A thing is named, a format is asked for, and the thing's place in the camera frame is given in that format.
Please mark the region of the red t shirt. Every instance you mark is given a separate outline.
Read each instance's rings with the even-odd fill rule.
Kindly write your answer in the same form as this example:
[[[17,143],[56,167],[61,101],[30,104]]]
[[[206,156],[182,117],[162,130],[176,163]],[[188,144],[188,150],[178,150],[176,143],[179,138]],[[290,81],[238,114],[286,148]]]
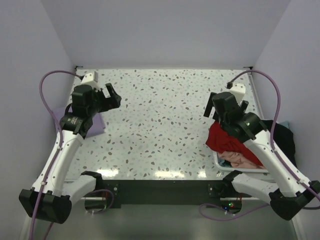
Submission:
[[[237,138],[229,136],[227,132],[222,130],[219,123],[214,122],[209,128],[208,138],[205,143],[211,150],[219,153],[236,152],[244,155],[253,163],[263,166],[261,161],[241,143]]]

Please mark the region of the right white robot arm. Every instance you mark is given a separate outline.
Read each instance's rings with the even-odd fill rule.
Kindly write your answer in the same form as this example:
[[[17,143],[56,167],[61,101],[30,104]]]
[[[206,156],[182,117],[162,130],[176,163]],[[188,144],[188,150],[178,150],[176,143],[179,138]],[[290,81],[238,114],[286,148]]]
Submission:
[[[252,178],[233,170],[223,179],[223,192],[230,197],[237,193],[250,195],[269,204],[282,219],[291,220],[312,199],[319,198],[320,183],[302,174],[281,149],[263,121],[253,112],[246,113],[247,101],[238,104],[231,92],[212,92],[204,116],[212,110],[222,130],[247,147],[268,170],[274,182]]]

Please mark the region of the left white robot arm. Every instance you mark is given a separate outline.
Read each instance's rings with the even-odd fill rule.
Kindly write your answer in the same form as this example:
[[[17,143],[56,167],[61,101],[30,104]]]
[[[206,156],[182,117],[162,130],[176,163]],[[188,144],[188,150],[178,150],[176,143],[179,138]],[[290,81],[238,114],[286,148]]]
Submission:
[[[121,96],[111,83],[105,85],[109,97],[102,90],[81,84],[72,92],[72,102],[60,119],[56,142],[40,176],[30,189],[22,189],[19,201],[33,220],[63,224],[72,206],[87,194],[99,196],[104,190],[102,175],[84,171],[69,187],[64,186],[71,162],[82,146],[93,118],[98,113],[117,109]]]

